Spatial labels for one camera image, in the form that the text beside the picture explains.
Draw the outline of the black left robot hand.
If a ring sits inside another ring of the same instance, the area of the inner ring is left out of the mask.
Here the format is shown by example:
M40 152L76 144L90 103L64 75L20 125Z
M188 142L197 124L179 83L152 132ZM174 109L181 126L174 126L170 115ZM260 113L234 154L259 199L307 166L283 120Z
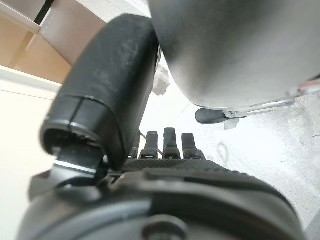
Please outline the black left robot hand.
M173 128L135 157L160 48L148 17L123 14L88 44L39 133L56 160L32 177L19 240L304 240L269 184L206 160Z

